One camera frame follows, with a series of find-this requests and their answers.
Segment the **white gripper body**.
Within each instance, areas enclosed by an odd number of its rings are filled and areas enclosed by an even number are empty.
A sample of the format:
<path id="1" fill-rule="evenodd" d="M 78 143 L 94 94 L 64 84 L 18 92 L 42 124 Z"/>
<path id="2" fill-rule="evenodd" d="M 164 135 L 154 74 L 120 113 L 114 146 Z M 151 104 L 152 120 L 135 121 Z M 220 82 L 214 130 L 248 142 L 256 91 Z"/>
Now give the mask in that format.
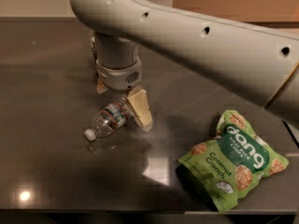
<path id="1" fill-rule="evenodd" d="M 122 68 L 110 68 L 96 60 L 98 78 L 104 82 L 108 90 L 126 91 L 138 85 L 142 80 L 142 66 L 139 58 Z"/>

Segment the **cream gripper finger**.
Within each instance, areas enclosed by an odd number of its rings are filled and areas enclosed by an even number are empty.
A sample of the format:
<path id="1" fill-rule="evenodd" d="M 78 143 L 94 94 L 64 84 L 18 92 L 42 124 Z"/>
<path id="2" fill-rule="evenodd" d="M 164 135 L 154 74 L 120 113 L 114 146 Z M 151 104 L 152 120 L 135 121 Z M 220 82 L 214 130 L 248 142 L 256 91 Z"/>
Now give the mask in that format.
<path id="1" fill-rule="evenodd" d="M 147 92 L 141 87 L 135 87 L 129 91 L 127 101 L 135 122 L 144 132 L 148 132 L 152 128 L 153 119 Z"/>
<path id="2" fill-rule="evenodd" d="M 104 84 L 104 82 L 101 80 L 101 78 L 98 78 L 98 80 L 97 80 L 96 90 L 97 90 L 98 94 L 102 94 L 107 91 L 107 86 Z"/>

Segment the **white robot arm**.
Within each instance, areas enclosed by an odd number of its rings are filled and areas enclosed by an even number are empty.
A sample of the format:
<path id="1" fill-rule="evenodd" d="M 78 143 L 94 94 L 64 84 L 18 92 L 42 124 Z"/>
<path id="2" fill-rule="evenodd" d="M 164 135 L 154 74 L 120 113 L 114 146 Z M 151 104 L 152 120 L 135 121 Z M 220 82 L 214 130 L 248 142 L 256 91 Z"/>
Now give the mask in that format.
<path id="1" fill-rule="evenodd" d="M 147 0 L 70 0 L 93 30 L 102 82 L 124 90 L 142 45 L 299 128 L 299 36 Z"/>

